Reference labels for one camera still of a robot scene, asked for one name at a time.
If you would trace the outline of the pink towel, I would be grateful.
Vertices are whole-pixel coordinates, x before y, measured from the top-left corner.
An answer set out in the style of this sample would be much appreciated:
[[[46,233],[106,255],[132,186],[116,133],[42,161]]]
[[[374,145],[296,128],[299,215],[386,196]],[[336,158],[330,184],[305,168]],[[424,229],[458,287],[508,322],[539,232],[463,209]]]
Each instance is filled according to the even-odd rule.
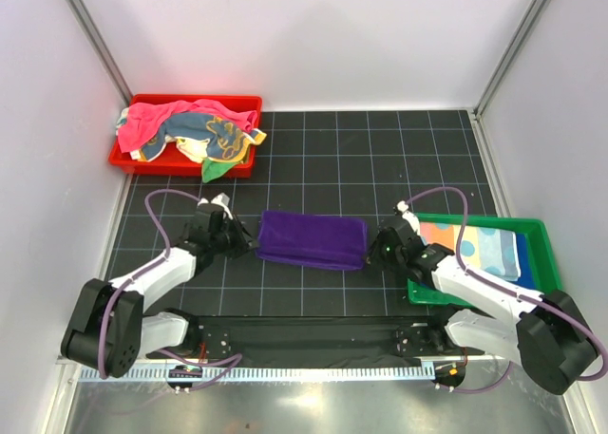
[[[158,132],[162,123],[180,113],[199,113],[234,123],[245,133],[255,128],[256,109],[235,111],[213,99],[188,102],[177,100],[166,104],[135,103],[125,108],[117,121],[117,140],[123,153],[141,149]]]

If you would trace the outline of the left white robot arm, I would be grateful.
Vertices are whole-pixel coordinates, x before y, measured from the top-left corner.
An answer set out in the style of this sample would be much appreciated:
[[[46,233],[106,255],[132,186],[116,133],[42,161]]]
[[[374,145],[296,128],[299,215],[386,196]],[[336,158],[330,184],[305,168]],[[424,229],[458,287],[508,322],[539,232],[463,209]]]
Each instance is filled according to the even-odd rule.
[[[198,318],[169,308],[147,310],[180,284],[205,271],[218,255],[238,258],[257,247],[237,215],[220,201],[200,201],[182,235],[162,254],[110,281],[82,287],[67,323],[64,357],[120,378],[150,353],[190,358],[202,346]]]

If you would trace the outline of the purple towel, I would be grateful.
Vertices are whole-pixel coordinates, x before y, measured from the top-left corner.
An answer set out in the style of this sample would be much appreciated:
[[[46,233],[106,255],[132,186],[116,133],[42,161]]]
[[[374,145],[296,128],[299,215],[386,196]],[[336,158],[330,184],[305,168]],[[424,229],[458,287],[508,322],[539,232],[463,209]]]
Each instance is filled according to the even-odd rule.
[[[256,255],[267,261],[331,271],[365,266],[368,225],[356,217],[262,213]]]

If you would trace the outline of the pastel patterned towel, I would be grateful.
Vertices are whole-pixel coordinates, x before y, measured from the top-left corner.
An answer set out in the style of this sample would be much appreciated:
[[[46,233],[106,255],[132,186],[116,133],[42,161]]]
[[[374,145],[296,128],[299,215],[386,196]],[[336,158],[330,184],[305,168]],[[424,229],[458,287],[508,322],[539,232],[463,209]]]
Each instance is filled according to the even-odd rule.
[[[452,251],[457,250],[460,230],[458,224],[420,224],[420,234],[427,244],[441,244]],[[459,250],[467,266],[511,282],[521,276],[516,234],[512,231],[467,225]]]

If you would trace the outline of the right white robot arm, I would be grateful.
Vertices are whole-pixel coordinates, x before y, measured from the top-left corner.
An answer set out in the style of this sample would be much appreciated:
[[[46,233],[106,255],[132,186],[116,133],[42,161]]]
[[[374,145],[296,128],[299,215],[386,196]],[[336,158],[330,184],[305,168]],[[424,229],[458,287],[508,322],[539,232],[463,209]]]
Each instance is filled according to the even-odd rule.
[[[597,359],[607,358],[607,348],[569,294],[529,290],[469,269],[457,249],[426,244],[411,213],[391,217],[380,226],[368,261],[469,304],[469,309],[456,311],[428,330],[429,346],[437,353],[467,347],[496,354],[555,395],[577,381],[597,380],[607,373],[606,367],[586,372]]]

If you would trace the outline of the blue towel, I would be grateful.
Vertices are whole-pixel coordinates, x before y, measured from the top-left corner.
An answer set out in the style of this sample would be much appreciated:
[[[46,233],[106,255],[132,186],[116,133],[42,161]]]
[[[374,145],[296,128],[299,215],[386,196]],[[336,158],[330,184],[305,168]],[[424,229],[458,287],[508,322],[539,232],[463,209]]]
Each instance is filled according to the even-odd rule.
[[[520,287],[536,290],[536,280],[531,268],[531,260],[527,249],[527,241],[524,234],[516,234],[517,257],[520,267],[520,276],[516,284]]]

